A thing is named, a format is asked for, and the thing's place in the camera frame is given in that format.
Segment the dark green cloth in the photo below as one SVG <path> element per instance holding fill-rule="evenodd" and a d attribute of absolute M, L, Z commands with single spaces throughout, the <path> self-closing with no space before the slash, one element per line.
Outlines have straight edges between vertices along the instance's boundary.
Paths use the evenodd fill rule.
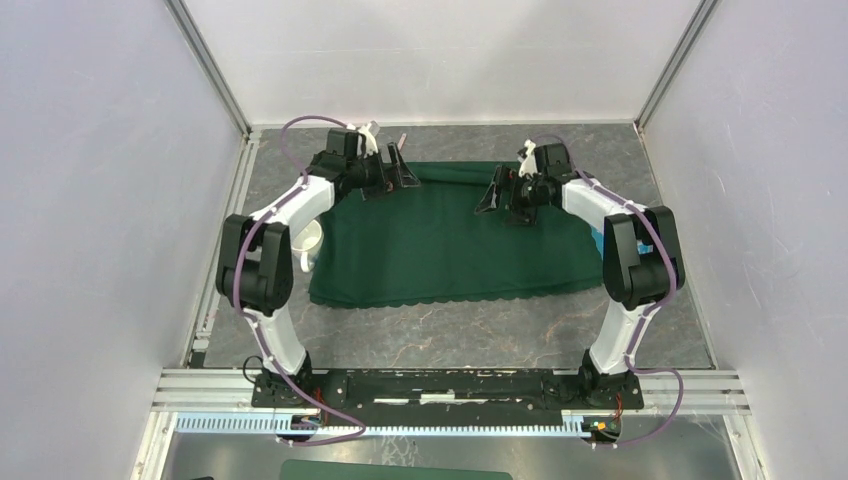
<path fill-rule="evenodd" d="M 494 162 L 414 162 L 419 187 L 366 200 L 353 191 L 320 223 L 310 300 L 332 308 L 531 298 L 595 288 L 591 227 L 557 208 L 532 226 L 506 210 L 477 215 Z"/>

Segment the blue polka dot plate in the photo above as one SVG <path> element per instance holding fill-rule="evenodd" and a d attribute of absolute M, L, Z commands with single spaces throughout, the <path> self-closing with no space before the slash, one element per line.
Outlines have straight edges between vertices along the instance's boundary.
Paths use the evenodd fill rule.
<path fill-rule="evenodd" d="M 603 235 L 603 233 L 601 231 L 599 231 L 598 229 L 595 229 L 594 227 L 592 227 L 591 228 L 591 235 L 592 235 L 592 238 L 595 242 L 595 246 L 596 246 L 596 249 L 597 249 L 600 257 L 603 258 L 604 257 L 604 235 Z"/>

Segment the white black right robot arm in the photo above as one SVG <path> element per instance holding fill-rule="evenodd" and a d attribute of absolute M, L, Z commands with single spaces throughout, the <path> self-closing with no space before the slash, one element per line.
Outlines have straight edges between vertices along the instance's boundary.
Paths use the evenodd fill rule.
<path fill-rule="evenodd" d="M 645 330 L 685 283 L 674 214 L 613 192 L 576 168 L 564 143 L 529 139 L 518 162 L 495 168 L 475 212 L 505 207 L 514 223 L 531 225 L 539 208 L 552 206 L 599 233 L 610 301 L 600 333 L 584 354 L 574 395 L 591 408 L 608 408 L 632 394 Z"/>

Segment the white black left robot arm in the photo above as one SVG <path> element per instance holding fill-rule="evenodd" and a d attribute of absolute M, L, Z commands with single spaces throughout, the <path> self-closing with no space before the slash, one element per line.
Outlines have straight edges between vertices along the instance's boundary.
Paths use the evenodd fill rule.
<path fill-rule="evenodd" d="M 288 302 L 294 285 L 291 244 L 311 222 L 353 191 L 366 200 L 420 186 L 397 143 L 377 143 L 379 126 L 333 128 L 300 178 L 268 206 L 223 222 L 215 286 L 247 321 L 264 367 L 280 377 L 275 392 L 290 407 L 314 394 L 308 353 Z"/>

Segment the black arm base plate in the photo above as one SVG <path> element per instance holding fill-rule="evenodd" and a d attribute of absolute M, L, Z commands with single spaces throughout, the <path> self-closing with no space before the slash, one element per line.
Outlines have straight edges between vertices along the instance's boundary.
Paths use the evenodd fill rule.
<path fill-rule="evenodd" d="M 551 369 L 313 370 L 295 378 L 301 390 L 367 427 L 553 427 L 564 411 L 640 410 L 645 402 L 632 373 L 588 380 Z"/>

